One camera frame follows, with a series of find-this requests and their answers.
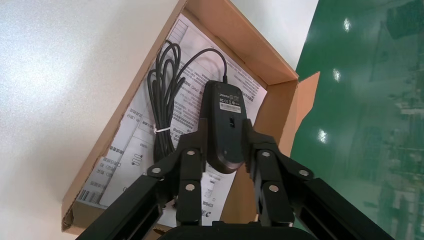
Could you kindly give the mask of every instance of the open cardboard box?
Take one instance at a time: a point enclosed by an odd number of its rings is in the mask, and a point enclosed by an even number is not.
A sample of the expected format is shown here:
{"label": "open cardboard box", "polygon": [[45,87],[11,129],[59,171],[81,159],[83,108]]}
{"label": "open cardboard box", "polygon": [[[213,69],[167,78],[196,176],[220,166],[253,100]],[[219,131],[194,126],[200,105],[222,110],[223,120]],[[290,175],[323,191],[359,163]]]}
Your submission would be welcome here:
{"label": "open cardboard box", "polygon": [[[105,156],[121,119],[147,74],[179,14],[183,14],[240,67],[267,90],[254,129],[273,136],[289,156],[295,133],[311,110],[319,72],[298,82],[298,75],[229,0],[180,0],[153,44],[125,96],[110,118],[62,202],[62,231],[79,235],[103,209],[75,201],[97,161]],[[255,220],[253,182],[242,166],[225,202],[221,220],[248,223]],[[166,230],[167,227],[156,226]]]}

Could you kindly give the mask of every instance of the black cable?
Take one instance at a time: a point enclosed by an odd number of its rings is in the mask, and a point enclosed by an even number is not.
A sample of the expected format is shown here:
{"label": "black cable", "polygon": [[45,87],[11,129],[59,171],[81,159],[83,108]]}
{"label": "black cable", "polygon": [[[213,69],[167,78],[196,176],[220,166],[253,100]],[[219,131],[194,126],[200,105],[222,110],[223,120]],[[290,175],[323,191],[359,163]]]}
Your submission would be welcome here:
{"label": "black cable", "polygon": [[[190,60],[188,60],[180,70],[178,70],[181,63],[181,48],[178,44],[172,43],[168,40],[166,43],[168,46],[163,52],[159,52],[157,54],[154,68],[147,74],[148,95],[150,98],[154,122],[157,130],[166,129],[171,126],[174,113],[174,100],[178,91],[186,80],[186,78],[181,77],[181,75],[197,57],[206,52],[217,53],[224,63],[224,74],[222,76],[222,82],[228,82],[227,61],[222,53],[220,53],[218,50],[214,48],[203,49],[194,55]],[[172,58],[165,60],[166,55],[170,50],[172,50],[173,60]],[[169,65],[172,68],[172,77],[169,81],[168,87],[166,88],[167,69]],[[170,129],[156,133],[153,146],[153,161],[155,163],[175,151],[170,133]]]}

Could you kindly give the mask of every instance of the instruction manual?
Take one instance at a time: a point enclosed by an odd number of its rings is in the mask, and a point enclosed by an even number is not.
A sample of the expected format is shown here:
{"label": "instruction manual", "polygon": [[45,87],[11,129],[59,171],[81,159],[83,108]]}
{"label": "instruction manual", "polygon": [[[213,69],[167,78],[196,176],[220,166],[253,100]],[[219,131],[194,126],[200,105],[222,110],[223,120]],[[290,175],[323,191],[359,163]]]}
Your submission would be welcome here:
{"label": "instruction manual", "polygon": [[[168,39],[181,47],[181,66],[203,49],[215,48],[222,52],[227,61],[228,83],[242,90],[247,117],[252,123],[255,122],[267,93],[263,87],[183,15],[178,17]],[[223,73],[224,66],[221,58],[214,52],[206,52],[193,61],[181,75],[186,79],[175,98],[170,131],[174,146],[177,146],[180,135],[197,130],[205,84],[209,80],[222,81]],[[123,126],[125,118],[132,120],[128,128]],[[144,80],[121,121],[121,127],[112,143],[111,150],[98,162],[77,197],[77,201],[105,209],[139,176],[146,174],[147,169],[153,164],[154,123],[147,80]],[[120,135],[121,129],[122,136],[126,134],[128,137],[120,137],[120,148],[117,148],[115,145],[118,146],[118,144],[115,140]],[[116,148],[119,154],[115,158],[109,155],[110,152],[115,152],[113,148]],[[207,164],[206,172],[203,173],[201,180],[203,225],[211,225],[212,221],[220,219],[234,176],[235,172],[222,174]],[[175,216],[176,210],[173,206],[168,206],[163,210],[158,223],[175,227]]]}

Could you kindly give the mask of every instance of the green epoxy floor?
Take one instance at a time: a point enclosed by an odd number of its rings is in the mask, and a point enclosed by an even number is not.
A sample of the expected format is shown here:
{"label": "green epoxy floor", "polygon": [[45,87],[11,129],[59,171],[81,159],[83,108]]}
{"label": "green epoxy floor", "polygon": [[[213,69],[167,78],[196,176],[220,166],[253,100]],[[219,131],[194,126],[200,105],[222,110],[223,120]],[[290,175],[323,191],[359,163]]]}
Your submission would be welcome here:
{"label": "green epoxy floor", "polygon": [[291,152],[397,240],[424,240],[423,0],[320,0],[296,69],[321,71]]}

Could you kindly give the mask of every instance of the cable tie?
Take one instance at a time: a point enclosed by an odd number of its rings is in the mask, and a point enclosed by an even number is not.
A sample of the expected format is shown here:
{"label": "cable tie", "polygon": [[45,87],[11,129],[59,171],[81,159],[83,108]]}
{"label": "cable tie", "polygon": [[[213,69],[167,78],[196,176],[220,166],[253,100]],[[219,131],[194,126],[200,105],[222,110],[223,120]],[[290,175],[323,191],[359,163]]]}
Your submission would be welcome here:
{"label": "cable tie", "polygon": [[171,129],[171,126],[169,126],[167,128],[162,128],[162,129],[157,130],[156,129],[156,124],[153,124],[153,132],[154,132],[154,134],[160,133],[160,132],[164,132],[164,131],[168,131],[170,129]]}

